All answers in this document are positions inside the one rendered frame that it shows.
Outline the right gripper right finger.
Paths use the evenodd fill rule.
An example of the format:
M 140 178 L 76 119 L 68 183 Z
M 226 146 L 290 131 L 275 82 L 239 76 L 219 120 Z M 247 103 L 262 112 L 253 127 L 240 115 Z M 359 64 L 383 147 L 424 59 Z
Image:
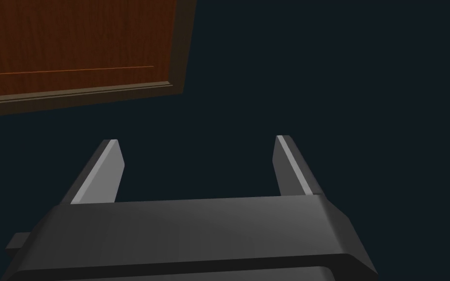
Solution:
M 299 148 L 289 135 L 276 136 L 272 164 L 282 196 L 324 194 Z

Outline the brown wooden door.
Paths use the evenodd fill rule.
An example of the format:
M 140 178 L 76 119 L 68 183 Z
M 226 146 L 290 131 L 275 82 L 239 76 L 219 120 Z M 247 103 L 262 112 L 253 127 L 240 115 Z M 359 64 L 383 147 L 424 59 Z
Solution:
M 0 0 L 0 96 L 168 79 L 177 0 Z

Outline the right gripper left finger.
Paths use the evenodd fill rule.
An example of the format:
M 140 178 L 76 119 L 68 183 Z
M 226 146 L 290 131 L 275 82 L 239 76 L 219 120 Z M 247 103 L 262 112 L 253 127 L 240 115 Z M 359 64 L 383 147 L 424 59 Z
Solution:
M 125 164 L 118 140 L 103 140 L 84 166 L 61 204 L 112 203 Z

